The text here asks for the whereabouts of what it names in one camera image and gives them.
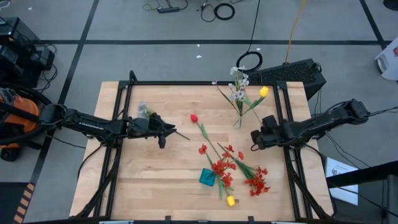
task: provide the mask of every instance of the wooden table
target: wooden table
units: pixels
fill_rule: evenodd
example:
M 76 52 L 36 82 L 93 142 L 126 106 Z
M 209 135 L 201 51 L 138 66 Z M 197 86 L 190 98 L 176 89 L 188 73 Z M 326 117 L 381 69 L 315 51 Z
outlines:
M 310 117 L 302 83 L 288 83 L 290 104 L 295 121 Z M 101 86 L 95 116 L 111 119 L 118 82 L 104 82 Z M 249 86 L 251 100 L 258 98 L 261 86 Z M 145 101 L 158 112 L 162 119 L 175 124 L 178 131 L 188 136 L 188 141 L 177 134 L 167 138 L 165 149 L 159 149 L 157 139 L 125 139 L 112 211 L 112 219 L 164 220 L 224 220 L 245 221 L 253 216 L 257 221 L 292 221 L 294 213 L 282 148 L 272 147 L 251 152 L 250 132 L 260 124 L 253 112 L 243 119 L 241 129 L 234 129 L 236 113 L 220 95 L 215 86 L 134 86 L 129 115 L 135 117 L 137 106 Z M 256 108 L 260 118 L 277 114 L 272 89 L 268 97 Z M 238 169 L 232 171 L 236 205 L 229 207 L 225 196 L 219 199 L 218 186 L 199 183 L 202 168 L 210 168 L 205 156 L 198 148 L 205 139 L 190 114 L 199 117 L 206 127 L 210 139 L 222 145 L 231 144 L 243 151 L 244 161 L 250 166 L 267 168 L 267 194 L 251 197 L 250 188 L 243 183 L 244 176 Z M 97 140 L 89 140 L 85 157 L 98 147 Z M 317 148 L 316 141 L 309 145 Z M 85 206 L 98 188 L 105 150 L 90 158 L 81 170 L 70 215 L 75 215 Z M 210 156 L 216 159 L 212 150 Z M 307 187 L 317 202 L 328 214 L 333 213 L 326 178 L 319 156 L 310 149 L 302 149 L 302 161 Z M 305 217 L 302 194 L 297 188 L 300 213 Z M 108 194 L 104 194 L 104 213 Z

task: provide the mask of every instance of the yellow tulip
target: yellow tulip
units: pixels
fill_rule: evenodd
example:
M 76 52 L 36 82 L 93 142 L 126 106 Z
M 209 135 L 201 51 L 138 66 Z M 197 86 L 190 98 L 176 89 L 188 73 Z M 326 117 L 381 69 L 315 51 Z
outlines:
M 268 95 L 268 87 L 264 86 L 259 91 L 261 97 L 265 98 Z
M 228 203 L 229 206 L 232 207 L 235 205 L 235 198 L 232 195 L 230 195 L 226 198 L 226 202 Z

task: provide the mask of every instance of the blue vase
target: blue vase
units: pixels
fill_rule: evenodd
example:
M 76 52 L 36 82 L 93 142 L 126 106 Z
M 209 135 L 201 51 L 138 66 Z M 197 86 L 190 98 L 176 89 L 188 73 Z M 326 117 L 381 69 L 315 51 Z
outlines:
M 214 186 L 214 182 L 216 181 L 216 175 L 212 170 L 203 168 L 201 171 L 199 182 L 207 185 L 207 186 Z

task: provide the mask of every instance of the floor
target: floor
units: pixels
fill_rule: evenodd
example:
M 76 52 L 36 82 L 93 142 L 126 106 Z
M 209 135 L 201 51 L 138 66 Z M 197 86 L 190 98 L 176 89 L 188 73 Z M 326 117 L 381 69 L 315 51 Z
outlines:
M 229 69 L 248 47 L 257 1 L 237 3 L 231 20 L 211 23 L 200 19 L 199 1 L 188 1 L 184 11 L 158 14 L 142 9 L 146 3 L 156 6 L 155 0 L 14 0 L 0 15 L 20 17 L 40 39 L 58 48 L 58 77 L 44 94 L 54 103 L 93 113 L 101 82 L 126 80 L 130 70 L 139 80 L 230 79 Z M 262 54 L 263 68 L 284 61 L 300 4 L 299 0 L 261 1 L 254 33 L 258 41 L 251 48 Z M 220 9 L 221 16 L 228 14 L 227 9 Z M 205 19 L 212 16 L 211 11 L 203 13 Z M 322 89 L 323 110 L 352 98 L 363 101 L 369 111 L 397 106 L 398 84 L 383 79 L 374 63 L 382 47 L 398 36 L 396 21 L 398 12 L 385 8 L 382 0 L 307 1 L 290 61 L 312 58 L 322 65 L 327 80 Z M 241 64 L 250 67 L 255 63 L 251 59 Z M 388 113 L 360 126 L 342 126 L 331 135 L 343 149 L 375 166 L 398 159 L 397 128 L 398 117 Z M 86 144 L 85 137 L 73 131 L 63 129 L 55 136 Z M 328 139 L 318 143 L 322 153 L 349 163 Z M 52 141 L 47 155 L 26 149 L 16 162 L 0 161 L 0 170 L 6 170 L 0 173 L 1 182 L 37 181 L 25 222 L 69 216 L 83 154 L 82 149 Z M 36 163 L 44 158 L 43 164 Z M 360 185 L 359 191 L 382 203 L 381 183 Z M 338 202 L 338 211 L 348 219 L 380 222 L 380 210 L 364 200 L 359 200 L 358 207 Z

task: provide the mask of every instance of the yellow cable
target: yellow cable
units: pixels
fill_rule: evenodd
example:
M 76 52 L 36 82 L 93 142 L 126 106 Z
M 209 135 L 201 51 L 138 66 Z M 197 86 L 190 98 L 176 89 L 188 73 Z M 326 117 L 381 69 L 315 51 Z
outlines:
M 305 6 L 305 0 L 302 1 L 301 6 L 300 6 L 300 10 L 298 12 L 296 21 L 294 21 L 294 25 L 292 28 L 292 31 L 290 33 L 290 39 L 289 39 L 289 45 L 287 46 L 287 53 L 286 53 L 286 59 L 285 59 L 285 63 L 287 63 L 287 59 L 289 58 L 289 52 L 290 52 L 290 46 L 292 45 L 292 39 L 293 39 L 293 33 L 294 33 L 294 29 L 296 28 L 297 22 L 299 21 L 299 18 L 301 16 L 301 13 L 304 10 L 304 6 Z

